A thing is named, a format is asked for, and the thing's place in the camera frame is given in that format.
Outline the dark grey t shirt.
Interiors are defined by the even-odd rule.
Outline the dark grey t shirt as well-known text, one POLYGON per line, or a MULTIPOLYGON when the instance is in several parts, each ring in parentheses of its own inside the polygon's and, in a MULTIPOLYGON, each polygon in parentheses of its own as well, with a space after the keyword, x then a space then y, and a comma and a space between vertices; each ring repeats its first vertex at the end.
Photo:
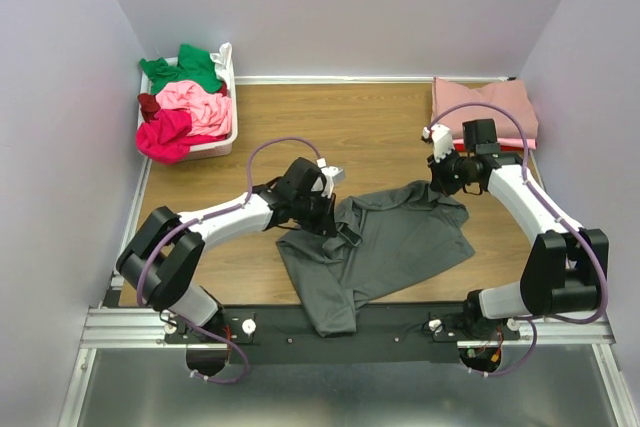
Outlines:
POLYGON ((462 203, 418 180, 342 200, 335 237, 295 230, 276 247, 303 308, 325 333, 354 325, 368 302, 470 259, 468 219, 462 203))

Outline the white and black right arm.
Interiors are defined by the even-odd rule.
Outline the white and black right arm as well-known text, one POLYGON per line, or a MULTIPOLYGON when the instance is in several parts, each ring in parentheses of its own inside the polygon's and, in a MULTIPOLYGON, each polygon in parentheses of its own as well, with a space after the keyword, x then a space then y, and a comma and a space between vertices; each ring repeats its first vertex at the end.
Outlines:
POLYGON ((518 281, 468 294, 465 324, 517 317, 571 321, 577 312, 602 313, 609 252, 604 232, 567 216, 532 177, 525 156, 502 150, 492 120, 466 122, 463 134, 466 152, 460 154, 448 127, 424 128, 423 140, 432 146, 432 187, 450 196, 478 186, 507 209, 531 245, 518 281))

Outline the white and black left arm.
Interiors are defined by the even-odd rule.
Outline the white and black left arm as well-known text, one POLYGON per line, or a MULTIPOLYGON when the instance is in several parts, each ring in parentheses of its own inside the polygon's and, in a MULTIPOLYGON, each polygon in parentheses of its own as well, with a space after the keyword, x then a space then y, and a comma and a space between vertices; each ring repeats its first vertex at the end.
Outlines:
POLYGON ((336 236, 334 189, 344 177, 343 169, 323 158, 300 157, 283 175, 250 185, 232 201, 183 213, 159 207, 124 247, 116 270, 141 294, 143 304, 220 334, 222 305, 193 281, 201 256, 241 236, 290 221, 312 234, 336 236))

